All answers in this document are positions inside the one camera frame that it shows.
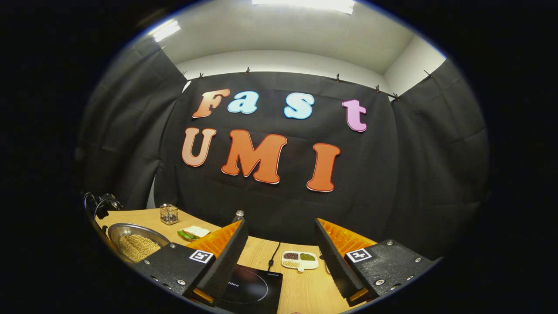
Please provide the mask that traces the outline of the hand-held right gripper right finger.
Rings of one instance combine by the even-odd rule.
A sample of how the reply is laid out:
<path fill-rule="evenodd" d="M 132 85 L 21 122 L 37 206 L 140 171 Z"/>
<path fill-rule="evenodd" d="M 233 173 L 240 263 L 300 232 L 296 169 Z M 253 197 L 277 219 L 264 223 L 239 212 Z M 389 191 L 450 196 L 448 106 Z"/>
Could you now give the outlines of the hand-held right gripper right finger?
<path fill-rule="evenodd" d="M 315 242 L 351 307 L 401 290 L 441 262 L 395 240 L 373 241 L 321 218 L 315 219 Z"/>

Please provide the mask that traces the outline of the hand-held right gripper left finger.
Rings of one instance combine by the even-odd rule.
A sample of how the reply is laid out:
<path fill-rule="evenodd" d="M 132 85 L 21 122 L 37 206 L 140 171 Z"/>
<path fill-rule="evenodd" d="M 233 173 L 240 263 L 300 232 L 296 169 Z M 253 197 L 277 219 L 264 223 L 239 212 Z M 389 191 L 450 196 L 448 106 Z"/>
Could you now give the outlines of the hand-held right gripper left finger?
<path fill-rule="evenodd" d="M 171 242 L 132 268 L 162 288 L 213 306 L 225 293 L 247 239 L 240 219 L 187 245 Z"/>

